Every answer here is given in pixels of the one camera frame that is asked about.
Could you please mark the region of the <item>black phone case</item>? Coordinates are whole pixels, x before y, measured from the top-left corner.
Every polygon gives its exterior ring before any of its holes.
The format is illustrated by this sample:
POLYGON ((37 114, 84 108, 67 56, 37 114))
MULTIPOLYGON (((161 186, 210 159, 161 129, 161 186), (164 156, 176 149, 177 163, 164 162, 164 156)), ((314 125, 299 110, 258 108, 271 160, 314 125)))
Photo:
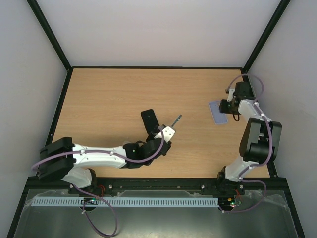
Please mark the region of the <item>black phone case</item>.
POLYGON ((141 118, 148 135, 159 132, 159 122, 153 109, 142 111, 141 118))

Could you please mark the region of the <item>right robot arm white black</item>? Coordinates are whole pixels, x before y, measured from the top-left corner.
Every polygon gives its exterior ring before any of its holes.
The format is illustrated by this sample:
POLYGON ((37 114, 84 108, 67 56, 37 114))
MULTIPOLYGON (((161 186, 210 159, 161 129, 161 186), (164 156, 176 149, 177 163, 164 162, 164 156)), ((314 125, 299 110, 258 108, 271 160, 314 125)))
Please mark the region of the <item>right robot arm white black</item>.
POLYGON ((276 158, 282 132, 281 123, 271 120, 263 112, 246 82, 236 83, 235 88, 226 89, 226 93, 228 98, 220 101, 219 112, 233 115, 235 121, 243 117, 247 124, 240 141, 239 156, 218 172, 216 189, 221 194, 239 190, 245 175, 276 158))

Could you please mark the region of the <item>green phone black screen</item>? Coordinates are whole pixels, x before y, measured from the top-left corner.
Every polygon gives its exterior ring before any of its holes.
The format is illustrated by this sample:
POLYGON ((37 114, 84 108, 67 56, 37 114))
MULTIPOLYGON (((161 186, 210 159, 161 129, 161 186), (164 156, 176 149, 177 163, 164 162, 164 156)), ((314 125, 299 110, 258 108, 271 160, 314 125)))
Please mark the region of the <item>green phone black screen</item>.
POLYGON ((174 126, 180 121, 181 118, 182 118, 182 114, 180 114, 180 115, 176 118, 176 120, 170 125, 170 127, 174 127, 174 126))

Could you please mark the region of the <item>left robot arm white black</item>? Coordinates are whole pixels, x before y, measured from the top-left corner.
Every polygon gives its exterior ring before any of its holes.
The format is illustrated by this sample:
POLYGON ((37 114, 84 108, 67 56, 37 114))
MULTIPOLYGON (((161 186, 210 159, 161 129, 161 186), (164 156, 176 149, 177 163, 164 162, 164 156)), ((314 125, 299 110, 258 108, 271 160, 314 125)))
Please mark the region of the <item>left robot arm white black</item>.
POLYGON ((122 146, 102 148, 73 143, 63 137, 40 150, 37 169, 40 181, 64 181, 78 188, 96 183, 93 167, 137 169, 150 165, 154 159, 165 156, 171 148, 175 130, 166 125, 158 127, 145 142, 125 143, 122 146))

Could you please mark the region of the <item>lilac phone case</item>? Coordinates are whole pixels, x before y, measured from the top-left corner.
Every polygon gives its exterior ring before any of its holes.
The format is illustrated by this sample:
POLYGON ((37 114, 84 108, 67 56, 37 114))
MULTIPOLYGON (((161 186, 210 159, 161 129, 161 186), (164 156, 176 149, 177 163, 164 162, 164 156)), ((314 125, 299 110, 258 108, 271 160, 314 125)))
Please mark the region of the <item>lilac phone case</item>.
POLYGON ((228 123, 228 119, 226 117, 226 114, 220 112, 219 106, 220 106, 220 101, 209 102, 209 108, 211 111, 213 121, 217 125, 226 124, 228 123))

